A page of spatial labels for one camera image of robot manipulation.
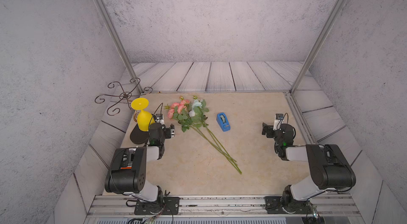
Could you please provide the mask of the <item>artificial flower bouquet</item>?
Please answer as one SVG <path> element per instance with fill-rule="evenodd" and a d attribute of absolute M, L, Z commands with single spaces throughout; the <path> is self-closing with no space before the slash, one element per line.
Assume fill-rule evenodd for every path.
<path fill-rule="evenodd" d="M 242 175 L 237 160 L 229 154 L 223 144 L 209 129 L 209 124 L 207 123 L 209 108 L 207 107 L 206 100 L 196 95 L 193 96 L 193 100 L 186 99 L 183 96 L 180 96 L 179 100 L 179 102 L 174 102 L 164 107 L 167 110 L 168 118 L 177 121 L 181 125 L 182 132 L 193 130 L 203 137 Z"/>

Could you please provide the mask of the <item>blue tape dispenser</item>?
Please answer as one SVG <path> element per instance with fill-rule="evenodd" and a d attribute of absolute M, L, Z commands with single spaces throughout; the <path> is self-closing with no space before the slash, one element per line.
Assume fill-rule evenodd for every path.
<path fill-rule="evenodd" d="M 223 132 L 229 131 L 231 129 L 230 123 L 225 113 L 218 113 L 216 121 Z"/>

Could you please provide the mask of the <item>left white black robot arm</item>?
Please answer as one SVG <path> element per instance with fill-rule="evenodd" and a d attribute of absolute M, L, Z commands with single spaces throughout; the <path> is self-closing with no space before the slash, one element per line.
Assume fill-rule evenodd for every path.
<path fill-rule="evenodd" d="M 153 123 L 148 131 L 142 131 L 138 125 L 130 134 L 143 146 L 118 148 L 105 179 L 108 193 L 130 195 L 143 203 L 163 203 L 163 192 L 159 186 L 152 185 L 146 178 L 149 161 L 159 160 L 165 152 L 165 141 L 175 136 L 175 127 L 168 128 L 161 123 Z"/>

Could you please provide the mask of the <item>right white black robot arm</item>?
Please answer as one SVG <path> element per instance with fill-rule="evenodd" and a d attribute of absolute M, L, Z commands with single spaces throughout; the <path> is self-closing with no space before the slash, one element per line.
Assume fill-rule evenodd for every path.
<path fill-rule="evenodd" d="M 324 192 L 347 192 L 356 185 L 356 175 L 337 145 L 294 145 L 295 128 L 288 123 L 262 124 L 262 134 L 272 138 L 275 153 L 283 161 L 306 162 L 309 176 L 285 187 L 280 205 L 288 212 L 300 209 Z"/>

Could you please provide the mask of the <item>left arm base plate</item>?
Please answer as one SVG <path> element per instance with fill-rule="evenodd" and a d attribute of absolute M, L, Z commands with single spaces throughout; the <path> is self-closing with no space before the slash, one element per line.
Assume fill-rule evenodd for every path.
<path fill-rule="evenodd" d="M 177 215 L 179 213 L 180 198 L 165 196 L 155 202 L 137 202 L 134 214 L 141 215 Z"/>

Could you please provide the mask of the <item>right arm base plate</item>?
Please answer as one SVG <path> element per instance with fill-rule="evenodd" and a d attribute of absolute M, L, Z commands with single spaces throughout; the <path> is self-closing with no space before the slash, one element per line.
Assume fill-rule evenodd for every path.
<path fill-rule="evenodd" d="M 312 207 L 308 201 L 296 201 L 283 196 L 265 196 L 267 214 L 311 214 Z"/>

